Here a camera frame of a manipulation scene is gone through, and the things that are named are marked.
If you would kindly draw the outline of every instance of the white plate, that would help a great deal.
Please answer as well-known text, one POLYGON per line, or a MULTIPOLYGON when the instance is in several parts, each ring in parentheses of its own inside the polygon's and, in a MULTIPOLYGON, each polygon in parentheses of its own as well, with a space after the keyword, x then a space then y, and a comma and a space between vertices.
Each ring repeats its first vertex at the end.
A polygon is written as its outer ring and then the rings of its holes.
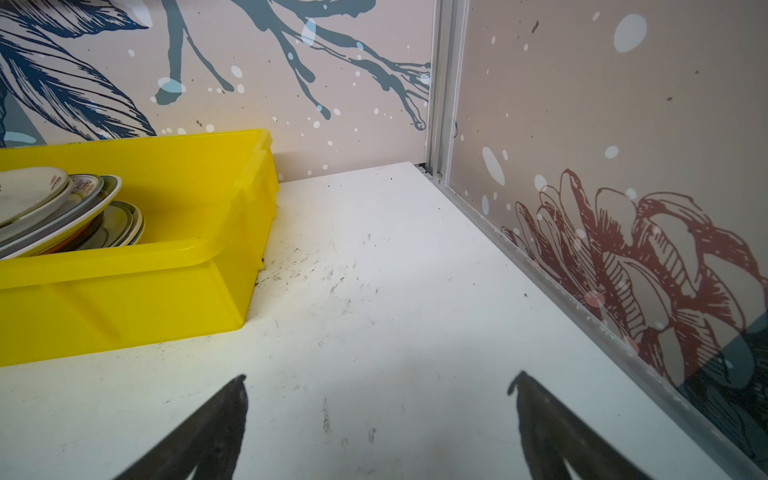
POLYGON ((104 175, 103 178, 104 188, 101 190, 101 192, 98 193, 99 202, 97 204, 58 230, 35 241, 34 243, 30 243, 29 245, 0 258, 10 259, 16 257, 29 257, 31 255, 35 255, 36 253, 45 251, 48 248, 53 247, 57 242, 65 239, 67 237, 67 232, 74 233, 78 227, 81 227, 85 222, 95 218, 98 214, 104 211, 105 208, 107 208, 107 206, 114 199, 114 196, 118 194, 121 187, 123 186, 123 180, 120 179, 120 177, 104 175))
POLYGON ((0 227, 48 202, 67 186, 61 168, 31 167, 0 172, 0 227))
POLYGON ((46 204, 42 204, 40 207, 37 207, 27 214, 21 215, 19 218, 12 220, 11 223, 6 224, 4 227, 0 227, 0 242, 7 240, 15 235, 19 235, 20 233, 24 233, 27 230, 33 230, 41 227, 41 225, 39 226, 38 223, 41 223, 43 220, 48 218, 48 215, 54 213, 65 201, 67 201, 73 187, 74 182, 71 179, 67 179, 67 185, 64 190, 62 190, 59 195, 53 197, 51 201, 47 202, 46 204))

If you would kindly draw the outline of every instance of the wall mural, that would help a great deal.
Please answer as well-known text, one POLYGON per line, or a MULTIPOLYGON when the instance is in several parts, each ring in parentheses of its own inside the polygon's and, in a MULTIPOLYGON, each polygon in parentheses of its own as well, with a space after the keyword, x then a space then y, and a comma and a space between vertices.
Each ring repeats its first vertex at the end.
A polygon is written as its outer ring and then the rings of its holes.
POLYGON ((451 187, 768 471, 768 8, 596 6, 472 3, 451 187))

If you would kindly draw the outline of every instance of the blue branch illustration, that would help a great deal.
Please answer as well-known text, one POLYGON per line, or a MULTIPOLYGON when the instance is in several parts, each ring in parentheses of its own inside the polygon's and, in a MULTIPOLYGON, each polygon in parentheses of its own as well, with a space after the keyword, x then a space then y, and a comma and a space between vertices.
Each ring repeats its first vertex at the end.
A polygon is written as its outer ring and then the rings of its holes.
POLYGON ((324 51, 334 58, 345 61, 351 65, 368 71, 374 80, 381 85, 384 91, 393 90, 400 97, 403 107, 412 119, 412 124, 417 130, 424 130, 426 123, 421 117, 417 99, 427 101, 429 97, 429 69, 430 63, 413 64, 390 61, 379 55, 365 43, 335 31, 316 26, 314 18, 329 17, 332 15, 357 15, 368 12, 376 6, 376 0, 313 0, 303 2, 301 0, 232 0, 253 21, 253 24, 261 31, 270 31, 280 43, 283 55, 288 65, 296 76, 301 90, 311 100, 317 110, 326 120, 331 118, 330 110, 317 101, 310 91, 308 83, 316 79, 314 73, 308 69, 299 59, 298 52, 291 45, 289 38, 303 41, 305 45, 315 50, 324 51), (272 3, 277 3, 293 12, 304 25, 304 32, 299 33, 285 24, 274 12, 272 3), (367 51, 375 61, 367 59, 351 58, 321 41, 339 48, 357 48, 367 51))

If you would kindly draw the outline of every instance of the plate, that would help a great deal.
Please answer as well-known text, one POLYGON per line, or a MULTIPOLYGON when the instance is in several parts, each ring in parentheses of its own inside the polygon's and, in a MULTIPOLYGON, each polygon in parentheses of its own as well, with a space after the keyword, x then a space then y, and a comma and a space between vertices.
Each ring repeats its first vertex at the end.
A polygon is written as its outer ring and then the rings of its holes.
POLYGON ((21 215, 19 218, 11 220, 4 227, 0 227, 0 242, 35 229, 39 223, 46 220, 69 198, 72 188, 74 188, 74 181, 67 179, 65 187, 51 201, 42 204, 31 212, 21 215))
POLYGON ((125 206, 131 211, 134 217, 133 223, 131 223, 131 228, 126 230, 126 235, 124 238, 121 238, 118 242, 113 244, 113 247, 124 247, 125 245, 128 245, 131 243, 131 241, 138 235, 139 230, 144 226, 144 216, 141 214, 141 210, 136 208, 135 205, 129 204, 128 202, 121 202, 124 203, 125 206))
POLYGON ((138 243, 139 239, 141 238, 141 235, 144 233, 144 219, 141 219, 141 227, 139 227, 139 233, 136 233, 136 237, 133 237, 130 242, 128 242, 128 245, 135 245, 138 243))
POLYGON ((103 178, 98 175, 71 175, 69 178, 74 182, 74 187, 67 200, 50 217, 43 220, 36 230, 0 241, 0 258, 46 237, 99 202, 98 194, 104 187, 103 178))
POLYGON ((111 175, 104 175, 102 178, 104 179, 104 187, 95 195, 98 199, 98 202, 95 205, 86 211, 80 211, 77 207, 70 210, 59 217, 50 227, 44 227, 46 232, 44 237, 39 238, 18 250, 11 250, 10 252, 5 251, 10 245, 0 248, 0 259, 32 257, 38 253, 45 252, 55 244, 72 235, 85 223, 103 212, 112 199, 114 199, 114 196, 120 191, 120 188, 123 186, 123 181, 119 177, 113 177, 111 175), (77 213, 74 215, 74 218, 72 218, 70 214, 75 211, 77 211, 77 213))
POLYGON ((104 212, 98 214, 96 218, 86 223, 74 235, 71 235, 63 242, 60 242, 55 247, 50 248, 45 252, 41 253, 41 255, 45 255, 46 253, 71 252, 73 250, 79 250, 80 246, 83 243, 90 240, 96 234, 96 232, 99 231, 103 223, 104 223, 104 212))
POLYGON ((0 172, 0 228, 45 204, 66 186, 67 172, 61 168, 0 172))
POLYGON ((76 250, 108 248, 116 244, 131 231, 134 215, 123 202, 112 202, 104 210, 104 221, 96 232, 76 250))

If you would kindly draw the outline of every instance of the white paint splatter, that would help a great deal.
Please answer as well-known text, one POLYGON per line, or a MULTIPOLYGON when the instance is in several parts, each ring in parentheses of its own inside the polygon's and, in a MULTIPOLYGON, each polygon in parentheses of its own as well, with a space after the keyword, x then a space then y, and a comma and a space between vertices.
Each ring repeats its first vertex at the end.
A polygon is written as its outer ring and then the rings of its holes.
POLYGON ((614 48, 620 53, 626 53, 637 47, 648 33, 648 22, 636 13, 621 19, 614 33, 614 48))
POLYGON ((173 78, 162 77, 157 80, 157 86, 172 94, 181 94, 187 91, 187 87, 184 87, 178 81, 173 78))
POLYGON ((488 168, 488 173, 491 174, 491 178, 496 180, 499 185, 504 187, 504 171, 501 164, 496 160, 496 156, 493 154, 490 148, 482 148, 482 159, 485 161, 485 167, 488 168))
POLYGON ((304 24, 304 28, 301 29, 301 41, 303 41, 306 46, 311 47, 315 44, 316 31, 317 27, 315 21, 310 18, 304 24))
POLYGON ((547 179, 542 175, 536 175, 533 179, 533 186, 536 187, 536 190, 542 191, 547 187, 547 179))

